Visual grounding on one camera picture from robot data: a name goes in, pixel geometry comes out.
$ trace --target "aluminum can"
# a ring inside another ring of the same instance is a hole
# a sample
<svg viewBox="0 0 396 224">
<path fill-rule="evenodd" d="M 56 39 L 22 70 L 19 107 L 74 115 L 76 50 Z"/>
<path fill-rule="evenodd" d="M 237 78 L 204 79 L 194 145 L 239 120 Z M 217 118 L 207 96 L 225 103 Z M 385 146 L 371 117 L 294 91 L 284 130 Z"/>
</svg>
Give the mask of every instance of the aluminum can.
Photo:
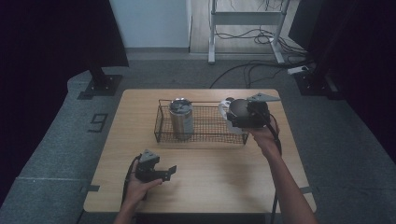
<svg viewBox="0 0 396 224">
<path fill-rule="evenodd" d="M 169 104 L 169 114 L 175 138 L 191 138 L 194 133 L 191 102 L 185 98 L 176 98 Z"/>
</svg>

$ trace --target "printed number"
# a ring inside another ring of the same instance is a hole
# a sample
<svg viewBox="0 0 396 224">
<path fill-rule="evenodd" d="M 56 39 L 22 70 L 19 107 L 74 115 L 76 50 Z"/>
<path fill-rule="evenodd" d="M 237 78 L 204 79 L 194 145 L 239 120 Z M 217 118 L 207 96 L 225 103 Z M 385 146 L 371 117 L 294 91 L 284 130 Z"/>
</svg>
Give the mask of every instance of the printed number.
<svg viewBox="0 0 396 224">
<path fill-rule="evenodd" d="M 106 119 L 108 114 L 94 114 L 91 120 L 91 124 L 101 124 L 99 130 L 91 130 L 89 129 L 89 133 L 101 133 L 103 127 L 105 127 Z"/>
</svg>

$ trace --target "power strip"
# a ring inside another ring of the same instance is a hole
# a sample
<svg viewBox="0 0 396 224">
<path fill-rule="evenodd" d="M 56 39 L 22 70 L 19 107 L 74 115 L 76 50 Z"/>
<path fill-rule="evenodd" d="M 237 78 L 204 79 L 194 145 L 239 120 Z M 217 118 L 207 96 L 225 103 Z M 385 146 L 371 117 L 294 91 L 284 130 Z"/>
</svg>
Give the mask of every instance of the power strip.
<svg viewBox="0 0 396 224">
<path fill-rule="evenodd" d="M 297 73 L 302 73 L 302 72 L 307 72 L 307 71 L 309 71 L 309 68 L 307 66 L 300 66 L 300 67 L 288 69 L 288 74 L 294 75 Z"/>
</svg>

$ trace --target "white wall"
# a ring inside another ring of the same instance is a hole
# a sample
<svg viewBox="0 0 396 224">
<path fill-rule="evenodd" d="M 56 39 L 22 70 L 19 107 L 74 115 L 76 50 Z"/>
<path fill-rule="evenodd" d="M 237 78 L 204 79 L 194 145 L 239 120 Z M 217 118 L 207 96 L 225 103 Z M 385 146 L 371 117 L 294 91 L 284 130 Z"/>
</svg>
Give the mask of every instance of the white wall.
<svg viewBox="0 0 396 224">
<path fill-rule="evenodd" d="M 191 0 L 110 0 L 125 48 L 188 48 Z"/>
</svg>

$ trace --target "metal shelf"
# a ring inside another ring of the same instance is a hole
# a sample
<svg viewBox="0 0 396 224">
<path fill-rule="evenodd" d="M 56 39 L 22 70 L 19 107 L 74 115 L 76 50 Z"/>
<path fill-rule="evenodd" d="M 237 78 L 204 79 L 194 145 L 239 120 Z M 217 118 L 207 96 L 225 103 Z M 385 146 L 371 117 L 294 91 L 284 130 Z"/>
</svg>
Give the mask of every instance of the metal shelf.
<svg viewBox="0 0 396 224">
<path fill-rule="evenodd" d="M 285 63 L 278 43 L 280 32 L 286 18 L 290 0 L 286 0 L 281 11 L 265 12 L 220 12 L 217 11 L 217 0 L 212 0 L 210 11 L 210 37 L 208 62 L 215 63 L 215 30 L 217 25 L 275 25 L 276 32 L 270 38 L 271 48 L 278 63 Z"/>
<path fill-rule="evenodd" d="M 234 134 L 227 129 L 226 120 L 220 115 L 217 106 L 195 105 L 192 103 L 193 133 L 175 133 L 173 131 L 168 105 L 158 106 L 155 124 L 155 137 L 157 142 L 224 142 L 232 144 L 245 144 L 248 133 Z M 177 138 L 178 134 L 191 135 L 186 140 Z"/>
</svg>

